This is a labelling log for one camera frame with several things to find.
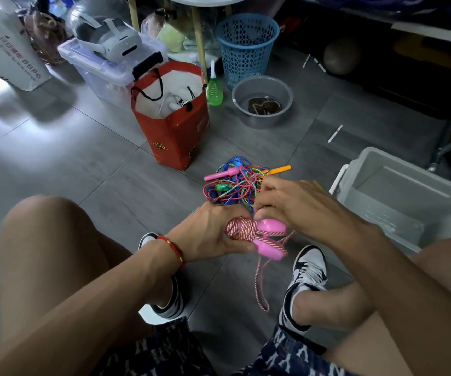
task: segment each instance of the blue basket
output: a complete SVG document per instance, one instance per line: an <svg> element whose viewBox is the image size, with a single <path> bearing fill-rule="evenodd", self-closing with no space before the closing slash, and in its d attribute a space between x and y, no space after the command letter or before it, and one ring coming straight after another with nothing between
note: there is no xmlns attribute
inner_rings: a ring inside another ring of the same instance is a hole
<svg viewBox="0 0 451 376"><path fill-rule="evenodd" d="M221 44L227 85L233 88L241 79L263 75L280 27L272 18L254 14L234 14L219 22L215 37Z"/></svg>

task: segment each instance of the red bracelet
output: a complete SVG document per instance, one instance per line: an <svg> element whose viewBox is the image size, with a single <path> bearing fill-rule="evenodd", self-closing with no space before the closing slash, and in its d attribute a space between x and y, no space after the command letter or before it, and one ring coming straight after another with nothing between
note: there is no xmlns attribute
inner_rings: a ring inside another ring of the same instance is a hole
<svg viewBox="0 0 451 376"><path fill-rule="evenodd" d="M168 244L170 246L170 248L172 248L173 252L175 252L178 259L180 260L180 269L182 269L185 265L185 261L184 261L184 255L182 254L182 251L179 249L179 247L177 247L174 242L171 242L163 235L159 235L158 239L165 240L166 244Z"/></svg>

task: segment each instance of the red shopping bag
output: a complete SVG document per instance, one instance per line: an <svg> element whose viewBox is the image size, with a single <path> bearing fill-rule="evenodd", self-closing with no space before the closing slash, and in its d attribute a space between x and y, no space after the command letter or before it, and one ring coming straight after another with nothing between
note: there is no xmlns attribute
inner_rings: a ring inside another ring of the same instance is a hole
<svg viewBox="0 0 451 376"><path fill-rule="evenodd" d="M153 63L138 69L139 73L148 66ZM200 67L174 61L134 83L132 111L158 163L177 170L189 167L210 124L205 87Z"/></svg>

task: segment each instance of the shorts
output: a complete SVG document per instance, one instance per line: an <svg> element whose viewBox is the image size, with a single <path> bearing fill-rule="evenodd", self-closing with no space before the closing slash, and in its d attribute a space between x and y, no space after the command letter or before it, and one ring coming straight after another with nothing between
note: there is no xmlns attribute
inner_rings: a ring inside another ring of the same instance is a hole
<svg viewBox="0 0 451 376"><path fill-rule="evenodd" d="M237 376L354 376L314 353L288 330L276 325L257 359ZM156 326L154 335L105 354L92 376L216 376L187 318Z"/></svg>

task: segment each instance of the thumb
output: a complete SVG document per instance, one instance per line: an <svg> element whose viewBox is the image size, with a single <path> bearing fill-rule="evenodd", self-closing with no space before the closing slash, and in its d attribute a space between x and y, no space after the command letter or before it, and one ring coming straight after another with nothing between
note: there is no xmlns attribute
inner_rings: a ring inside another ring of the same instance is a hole
<svg viewBox="0 0 451 376"><path fill-rule="evenodd" d="M257 246L246 240L226 239L225 246L228 253L253 253L257 251Z"/></svg>
<svg viewBox="0 0 451 376"><path fill-rule="evenodd" d="M288 225L285 214L276 207L265 206L258 210L254 215L254 221L262 219L276 219Z"/></svg>

